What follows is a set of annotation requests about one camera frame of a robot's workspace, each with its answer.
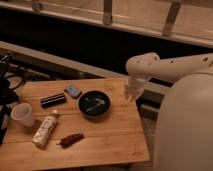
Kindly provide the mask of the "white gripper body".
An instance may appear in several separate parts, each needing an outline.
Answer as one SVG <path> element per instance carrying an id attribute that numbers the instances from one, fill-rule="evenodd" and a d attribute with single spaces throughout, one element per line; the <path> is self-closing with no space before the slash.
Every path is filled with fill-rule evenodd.
<path id="1" fill-rule="evenodd" d="M 137 100 L 144 92 L 146 81 L 134 77 L 128 77 L 124 84 L 124 95 L 128 101 Z"/>

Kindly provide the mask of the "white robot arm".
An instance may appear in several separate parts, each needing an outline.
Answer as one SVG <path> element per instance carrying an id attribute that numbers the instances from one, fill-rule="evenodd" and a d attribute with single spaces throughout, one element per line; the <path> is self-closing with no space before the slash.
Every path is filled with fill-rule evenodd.
<path id="1" fill-rule="evenodd" d="M 126 70 L 129 100 L 152 78 L 172 84 L 157 118 L 153 171 L 213 171 L 213 53 L 162 59 L 151 52 L 128 59 Z"/>

